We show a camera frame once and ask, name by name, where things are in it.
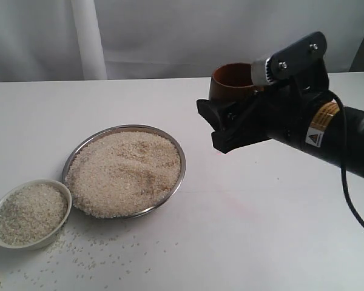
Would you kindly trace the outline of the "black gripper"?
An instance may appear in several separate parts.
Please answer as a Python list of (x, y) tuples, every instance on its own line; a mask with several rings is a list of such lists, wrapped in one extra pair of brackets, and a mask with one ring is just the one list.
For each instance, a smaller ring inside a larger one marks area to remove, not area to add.
[(214, 130), (214, 149), (227, 154), (270, 139), (295, 149), (341, 148), (341, 106), (324, 60), (257, 61), (251, 79), (263, 90), (244, 100), (197, 100), (198, 114)]

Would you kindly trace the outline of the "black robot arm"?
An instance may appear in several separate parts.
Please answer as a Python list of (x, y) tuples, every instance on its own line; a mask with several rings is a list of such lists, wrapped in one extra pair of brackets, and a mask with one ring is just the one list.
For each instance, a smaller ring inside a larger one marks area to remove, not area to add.
[(329, 90), (322, 60), (239, 101), (199, 99), (221, 153), (274, 139), (364, 178), (364, 111)]

